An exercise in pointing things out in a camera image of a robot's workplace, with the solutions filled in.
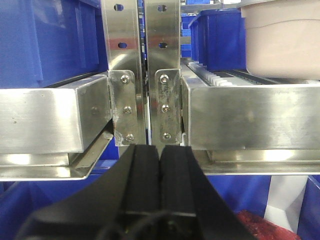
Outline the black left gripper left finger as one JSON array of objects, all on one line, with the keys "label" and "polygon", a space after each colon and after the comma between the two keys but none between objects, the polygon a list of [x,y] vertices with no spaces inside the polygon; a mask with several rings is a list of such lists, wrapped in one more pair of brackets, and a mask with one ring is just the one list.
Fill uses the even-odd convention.
[{"label": "black left gripper left finger", "polygon": [[160,209],[159,154],[130,145],[110,170],[77,193],[30,214],[17,240],[106,239],[117,217]]}]

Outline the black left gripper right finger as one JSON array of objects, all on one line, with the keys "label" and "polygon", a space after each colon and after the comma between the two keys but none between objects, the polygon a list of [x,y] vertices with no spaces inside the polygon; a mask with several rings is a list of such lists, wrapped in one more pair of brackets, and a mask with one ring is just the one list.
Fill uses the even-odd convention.
[{"label": "black left gripper right finger", "polygon": [[160,158],[162,206],[192,219],[198,240],[253,240],[200,168],[190,147],[167,145]]}]

